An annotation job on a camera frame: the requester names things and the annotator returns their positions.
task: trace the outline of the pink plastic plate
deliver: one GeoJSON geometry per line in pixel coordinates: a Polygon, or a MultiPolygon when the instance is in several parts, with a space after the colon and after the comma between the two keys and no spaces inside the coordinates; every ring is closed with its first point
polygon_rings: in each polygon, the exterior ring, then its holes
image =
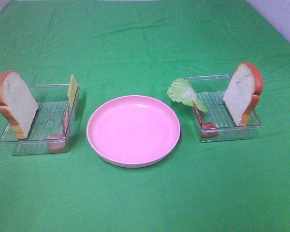
{"type": "Polygon", "coordinates": [[[107,162],[145,167],[165,158],[180,136],[175,112],[152,97],[128,95],[100,106],[87,124],[87,138],[107,162]]]}

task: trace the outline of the clear plastic tray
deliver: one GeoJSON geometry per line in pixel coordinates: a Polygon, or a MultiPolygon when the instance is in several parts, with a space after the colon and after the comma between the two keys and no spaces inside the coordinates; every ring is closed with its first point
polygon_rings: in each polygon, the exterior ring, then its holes
{"type": "Polygon", "coordinates": [[[187,78],[198,96],[206,104],[209,112],[200,112],[201,118],[193,109],[193,117],[197,124],[197,133],[201,142],[216,142],[239,139],[250,139],[258,136],[261,122],[253,111],[246,126],[236,126],[224,101],[223,95],[227,89],[230,75],[197,76],[187,78]],[[203,123],[213,122],[214,129],[207,129],[203,123]]]}
{"type": "Polygon", "coordinates": [[[67,96],[69,86],[70,84],[30,86],[29,89],[39,108],[28,138],[18,139],[8,123],[0,137],[0,142],[4,145],[15,145],[13,155],[67,152],[70,149],[70,139],[75,125],[75,110],[79,97],[78,85],[74,103],[70,104],[67,96]],[[63,134],[63,117],[67,111],[68,124],[65,134],[63,134]],[[62,134],[62,137],[49,138],[53,134],[62,134]]]}

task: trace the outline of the toy bread slice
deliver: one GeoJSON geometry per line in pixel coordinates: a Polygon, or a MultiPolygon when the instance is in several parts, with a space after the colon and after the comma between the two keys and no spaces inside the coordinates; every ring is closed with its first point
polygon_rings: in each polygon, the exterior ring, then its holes
{"type": "Polygon", "coordinates": [[[31,128],[38,104],[28,86],[15,71],[0,75],[0,112],[12,125],[18,139],[25,139],[31,128]]]}
{"type": "Polygon", "coordinates": [[[259,102],[262,89],[263,80],[258,68],[252,63],[241,62],[223,96],[237,126],[248,123],[250,113],[259,102]]]}

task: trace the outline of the yellow cheese slice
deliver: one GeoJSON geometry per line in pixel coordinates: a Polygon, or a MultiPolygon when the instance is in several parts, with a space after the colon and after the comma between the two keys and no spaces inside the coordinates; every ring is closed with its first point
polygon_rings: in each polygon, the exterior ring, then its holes
{"type": "Polygon", "coordinates": [[[69,98],[71,106],[73,106],[76,91],[77,91],[77,82],[76,82],[75,76],[72,74],[71,80],[70,80],[70,87],[68,90],[68,98],[69,98]]]}

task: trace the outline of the green cloth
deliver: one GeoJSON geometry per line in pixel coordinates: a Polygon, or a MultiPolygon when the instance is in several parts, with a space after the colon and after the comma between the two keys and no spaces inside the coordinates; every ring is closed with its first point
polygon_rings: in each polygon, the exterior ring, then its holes
{"type": "MultiPolygon", "coordinates": [[[[0,73],[28,85],[81,86],[68,153],[12,156],[0,144],[0,232],[290,232],[290,44],[245,0],[13,1],[0,15],[0,73]],[[254,63],[264,89],[259,137],[200,143],[176,78],[233,74],[254,63]],[[171,106],[181,138],[161,162],[102,160],[86,125],[123,95],[171,106]]],[[[0,135],[6,125],[0,114],[0,135]]]]}

